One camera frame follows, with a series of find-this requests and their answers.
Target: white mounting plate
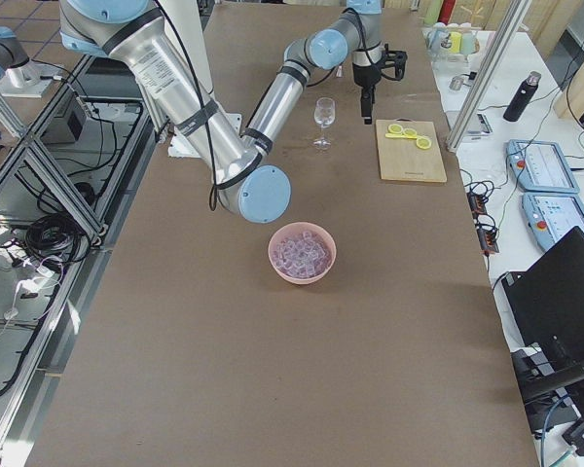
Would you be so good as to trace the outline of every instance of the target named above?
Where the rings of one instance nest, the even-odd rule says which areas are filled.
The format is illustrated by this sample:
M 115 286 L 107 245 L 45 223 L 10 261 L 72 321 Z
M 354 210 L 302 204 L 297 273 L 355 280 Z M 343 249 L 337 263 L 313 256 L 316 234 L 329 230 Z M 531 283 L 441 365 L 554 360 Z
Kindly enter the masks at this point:
M 42 63 L 37 63 L 37 66 L 39 67 L 41 76 L 55 76 L 62 74 L 62 71 L 55 66 L 44 65 Z M 0 93 L 4 97 L 29 97 L 39 99 L 43 97 L 43 94 L 46 93 L 46 90 L 48 90 L 53 82 L 54 80 L 41 80 L 36 85 L 28 88 L 16 88 L 11 84 L 9 77 L 5 75 L 0 80 Z
M 236 132 L 240 132 L 242 125 L 242 114 L 225 114 Z M 182 134 L 176 134 L 171 138 L 168 146 L 168 155 L 171 158 L 197 158 L 201 156 L 197 153 L 193 145 Z

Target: robotic arm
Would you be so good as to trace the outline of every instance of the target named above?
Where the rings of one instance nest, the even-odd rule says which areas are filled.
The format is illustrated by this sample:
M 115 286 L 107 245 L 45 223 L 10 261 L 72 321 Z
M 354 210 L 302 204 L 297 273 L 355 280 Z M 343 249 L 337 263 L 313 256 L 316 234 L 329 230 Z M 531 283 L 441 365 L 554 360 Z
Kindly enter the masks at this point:
M 389 51 L 381 49 L 380 0 L 348 0 L 348 6 L 327 29 L 286 49 L 283 66 L 242 137 L 164 35 L 164 17 L 155 2 L 60 0 L 61 34 L 68 49 L 125 63 L 210 166 L 225 207 L 251 222 L 267 223 L 285 211 L 290 183 L 280 169 L 262 162 L 311 72 L 316 67 L 331 69 L 353 54 L 355 82 L 371 94 L 365 97 L 370 104 L 364 114 L 368 123 L 381 68 L 393 66 Z
M 30 61 L 14 32 L 0 26 L 0 79 L 7 74 L 15 88 L 39 83 L 39 68 Z

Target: computer monitor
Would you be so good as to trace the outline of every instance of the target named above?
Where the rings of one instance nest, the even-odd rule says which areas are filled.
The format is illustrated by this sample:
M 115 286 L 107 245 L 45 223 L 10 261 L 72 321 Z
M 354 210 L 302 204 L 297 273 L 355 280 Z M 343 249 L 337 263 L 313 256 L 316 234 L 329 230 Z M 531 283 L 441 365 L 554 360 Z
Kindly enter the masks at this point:
M 503 285 L 526 345 L 537 342 L 559 374 L 584 362 L 584 233 L 579 228 Z M 584 379 L 567 382 L 584 419 Z

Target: white table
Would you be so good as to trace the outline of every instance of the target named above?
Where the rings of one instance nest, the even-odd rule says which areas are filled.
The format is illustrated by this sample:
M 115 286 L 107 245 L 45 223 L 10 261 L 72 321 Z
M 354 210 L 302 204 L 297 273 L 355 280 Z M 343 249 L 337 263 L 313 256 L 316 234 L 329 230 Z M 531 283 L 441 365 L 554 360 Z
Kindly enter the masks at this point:
M 490 34 L 488 31 L 478 33 L 481 50 L 484 49 Z M 450 90 L 449 84 L 454 76 L 469 73 L 469 64 L 464 61 L 438 60 L 433 64 L 433 71 L 437 88 L 441 92 L 444 110 L 459 110 L 469 88 L 463 86 L 461 90 L 454 91 Z M 556 81 L 528 35 L 518 33 L 504 55 L 479 108 L 508 104 L 530 71 L 538 71 L 542 75 L 539 89 L 532 100 L 543 97 L 557 88 Z M 504 183 L 506 180 L 505 143 L 509 139 L 532 139 L 536 135 L 541 121 L 548 114 L 550 106 L 560 96 L 561 93 L 557 90 L 545 99 L 532 102 L 516 123 L 506 122 L 502 119 L 504 109 L 486 110 L 484 114 L 490 121 L 493 135 L 485 140 L 464 142 L 460 145 L 456 155 L 461 168 L 471 173 L 475 181 L 492 180 L 496 185 Z M 577 141 L 581 131 L 582 129 L 575 121 L 559 119 L 552 109 L 545 118 L 536 139 L 556 141 L 566 155 L 583 157 L 584 149 Z M 582 135 L 581 141 L 584 145 L 584 135 Z M 584 166 L 584 159 L 569 158 L 568 163 L 572 167 Z M 574 175 L 580 186 L 579 195 L 584 202 L 584 171 L 574 172 Z M 463 181 L 464 183 L 469 182 L 469 177 L 466 174 L 463 174 Z M 504 204 L 512 194 L 506 203 L 504 220 L 499 233 L 499 253 L 491 255 L 490 258 L 489 278 L 491 284 L 494 284 L 509 270 L 528 269 L 543 254 L 537 246 L 522 212 L 520 200 L 522 190 L 518 188 L 513 194 L 514 187 L 515 178 L 509 174 L 508 183 L 501 190 L 495 191 L 486 205 L 488 212 L 499 222 Z M 495 288 L 494 295 L 508 346 L 511 351 L 517 350 L 523 347 L 523 342 L 501 286 L 498 285 Z M 560 434 L 568 427 L 569 424 L 559 425 L 546 437 L 546 465 L 550 465 L 565 452 L 567 446 Z M 584 457 L 570 457 L 563 465 L 584 467 Z

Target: wooden tabletop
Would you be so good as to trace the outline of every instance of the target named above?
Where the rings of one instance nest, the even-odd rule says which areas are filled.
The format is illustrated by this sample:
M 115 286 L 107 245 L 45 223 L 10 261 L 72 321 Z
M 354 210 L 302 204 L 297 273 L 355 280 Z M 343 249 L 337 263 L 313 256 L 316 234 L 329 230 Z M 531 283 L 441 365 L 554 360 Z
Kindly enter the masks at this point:
M 226 110 L 250 115 L 286 45 L 340 10 L 217 6 L 206 44 Z M 383 36 L 409 62 L 378 85 L 375 118 L 433 121 L 445 140 L 418 19 L 385 11 Z M 211 213 L 205 164 L 159 148 L 28 465 L 536 465 L 456 158 L 446 184 L 381 181 L 351 74 L 308 89 L 275 142 L 292 201 L 274 223 Z M 319 153 L 323 95 L 337 117 Z M 294 221 L 338 246 L 310 286 L 268 261 Z

